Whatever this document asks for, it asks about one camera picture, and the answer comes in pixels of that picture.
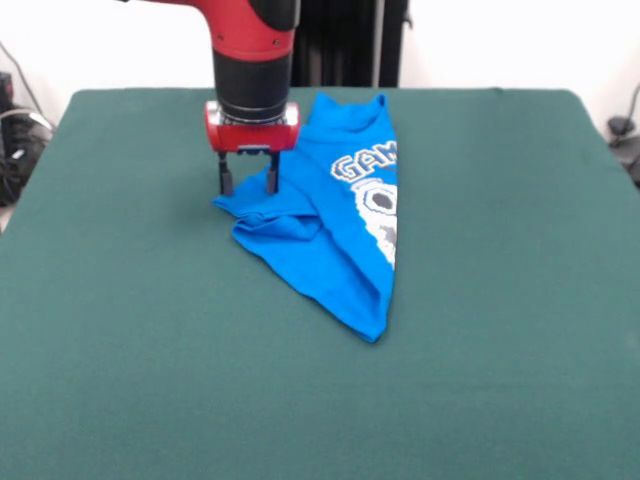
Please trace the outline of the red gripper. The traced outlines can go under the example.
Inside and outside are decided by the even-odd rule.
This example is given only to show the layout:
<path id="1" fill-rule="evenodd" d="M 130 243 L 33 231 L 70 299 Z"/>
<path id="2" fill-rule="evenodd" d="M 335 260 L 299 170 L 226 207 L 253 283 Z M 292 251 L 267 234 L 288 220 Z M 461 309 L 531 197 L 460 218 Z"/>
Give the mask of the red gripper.
<path id="1" fill-rule="evenodd" d="M 217 100 L 204 107 L 205 128 L 209 143 L 218 156 L 220 194 L 231 196 L 234 191 L 227 153 L 269 152 L 267 192 L 279 190 L 280 153 L 292 150 L 300 132 L 299 105 L 287 102 L 283 114 L 273 122 L 238 122 L 225 115 Z"/>

